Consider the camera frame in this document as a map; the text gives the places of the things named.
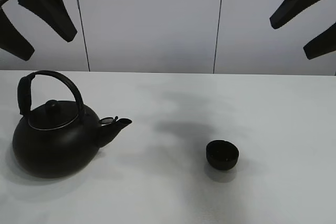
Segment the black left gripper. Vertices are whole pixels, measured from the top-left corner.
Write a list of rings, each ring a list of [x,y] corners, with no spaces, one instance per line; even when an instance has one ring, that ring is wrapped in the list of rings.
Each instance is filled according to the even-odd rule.
[[[18,0],[19,5],[47,23],[62,39],[73,41],[77,30],[65,8],[63,0]],[[1,8],[1,48],[28,61],[35,49],[18,32]]]

